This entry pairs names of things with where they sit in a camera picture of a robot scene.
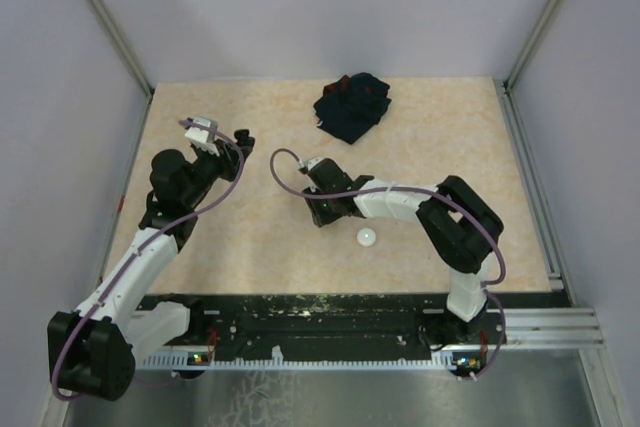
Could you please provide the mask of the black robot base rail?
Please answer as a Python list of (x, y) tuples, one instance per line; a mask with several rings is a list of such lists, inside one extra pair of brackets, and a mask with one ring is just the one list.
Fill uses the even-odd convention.
[(186, 333), (169, 346), (200, 346), (217, 361), (268, 360), (274, 348), (286, 361), (429, 360), (447, 347), (495, 345), (505, 332), (493, 306), (467, 324), (442, 294), (157, 294), (139, 309), (164, 301), (192, 310)]

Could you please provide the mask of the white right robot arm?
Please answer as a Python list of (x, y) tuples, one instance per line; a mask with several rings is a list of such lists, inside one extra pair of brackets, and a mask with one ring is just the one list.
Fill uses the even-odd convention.
[(389, 218), (421, 226), (450, 268), (448, 334), (466, 343), (481, 332), (490, 266), (500, 268), (497, 283), (506, 276), (504, 256), (498, 249), (504, 224), (462, 178), (450, 175), (428, 187), (373, 176), (351, 179), (329, 158), (301, 161), (299, 171), (310, 180), (303, 196), (318, 227), (343, 217)]

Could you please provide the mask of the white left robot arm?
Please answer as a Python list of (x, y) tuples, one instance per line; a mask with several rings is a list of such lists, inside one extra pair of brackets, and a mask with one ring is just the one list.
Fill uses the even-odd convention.
[(114, 401), (123, 396), (136, 367), (179, 337), (194, 344), (208, 331), (201, 313), (175, 301), (136, 309), (159, 274), (190, 238), (202, 201), (214, 182), (237, 185), (255, 140), (248, 130), (232, 138), (217, 134), (193, 143), (194, 161), (166, 149), (151, 161), (151, 191), (133, 241), (111, 273), (71, 312), (57, 312), (47, 325), (50, 382), (54, 396), (71, 401), (88, 395)]

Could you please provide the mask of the white earbud charging case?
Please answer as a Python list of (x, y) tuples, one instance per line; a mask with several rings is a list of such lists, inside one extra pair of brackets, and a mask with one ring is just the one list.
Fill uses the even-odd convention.
[(371, 228), (362, 228), (357, 232), (356, 240), (363, 247), (372, 247), (376, 243), (377, 234)]

